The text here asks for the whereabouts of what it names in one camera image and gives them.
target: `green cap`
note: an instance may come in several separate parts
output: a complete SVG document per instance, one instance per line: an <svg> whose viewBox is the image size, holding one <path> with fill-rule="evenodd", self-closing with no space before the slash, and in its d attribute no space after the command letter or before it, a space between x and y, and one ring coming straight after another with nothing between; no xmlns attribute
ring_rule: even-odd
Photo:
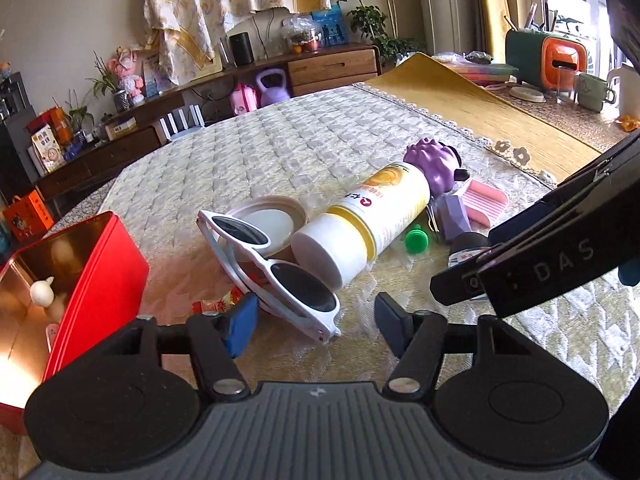
<svg viewBox="0 0 640 480"><path fill-rule="evenodd" d="M429 237L419 224L414 225L404 237L404 246L409 254L418 254L429 247Z"/></svg>

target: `purple sheep toy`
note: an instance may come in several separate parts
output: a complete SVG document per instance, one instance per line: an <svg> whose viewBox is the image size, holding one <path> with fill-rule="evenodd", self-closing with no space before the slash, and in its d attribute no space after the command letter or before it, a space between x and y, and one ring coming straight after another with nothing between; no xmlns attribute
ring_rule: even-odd
<svg viewBox="0 0 640 480"><path fill-rule="evenodd" d="M469 178L468 171L460 169L462 160L458 152L435 139L420 139L408 146L403 161L424 173L434 197L451 191L455 181Z"/></svg>

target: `white garlic bulb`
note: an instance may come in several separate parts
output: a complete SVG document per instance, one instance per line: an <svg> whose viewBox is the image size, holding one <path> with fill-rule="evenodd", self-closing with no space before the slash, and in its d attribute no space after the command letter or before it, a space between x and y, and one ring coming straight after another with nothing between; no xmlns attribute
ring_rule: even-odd
<svg viewBox="0 0 640 480"><path fill-rule="evenodd" d="M34 304L47 308L53 303L56 295L53 293L51 283L53 283L53 276L49 276L46 280L33 282L29 288L29 294Z"/></svg>

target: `quilted tablecloth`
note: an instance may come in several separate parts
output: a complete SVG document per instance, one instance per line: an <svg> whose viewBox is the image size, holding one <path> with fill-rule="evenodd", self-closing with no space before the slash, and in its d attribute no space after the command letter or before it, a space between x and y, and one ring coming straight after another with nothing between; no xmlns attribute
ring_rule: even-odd
<svg viewBox="0 0 640 480"><path fill-rule="evenodd" d="M543 196L553 182L526 171L525 147L492 143L427 110L366 85L335 89L224 121L157 150L117 178L102 210L124 222L150 264L141 312L162 324L183 322L191 303L221 297L230 281L196 228L199 209L225 212L267 194L300 200L310 217L361 179L400 160L408 144L431 137L455 146L474 178L510 198L503 218ZM258 380L381 383L396 363L377 330L373 302L387 291L408 310L430 309L452 322L473 323L491 313L487 301L444 308L429 291L447 248L409 256L400 239L338 293L342 336L316 345L275 317L260 316L238 365ZM612 272L508 321L596 384L615 410L637 378L640 308L636 291ZM188 359L168 356L165 367L193 383ZM448 356L442 378L470 365Z"/></svg>

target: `pink plush toy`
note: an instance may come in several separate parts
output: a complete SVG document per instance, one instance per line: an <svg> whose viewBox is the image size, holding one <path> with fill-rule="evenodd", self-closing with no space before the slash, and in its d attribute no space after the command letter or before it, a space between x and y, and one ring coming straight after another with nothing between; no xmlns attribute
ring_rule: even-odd
<svg viewBox="0 0 640 480"><path fill-rule="evenodd" d="M120 89L126 90L132 104L138 104L145 97L142 95L144 80L134 74L136 60L138 56L128 48L118 47L116 49L117 59L110 59L107 68L115 73L120 83Z"/></svg>

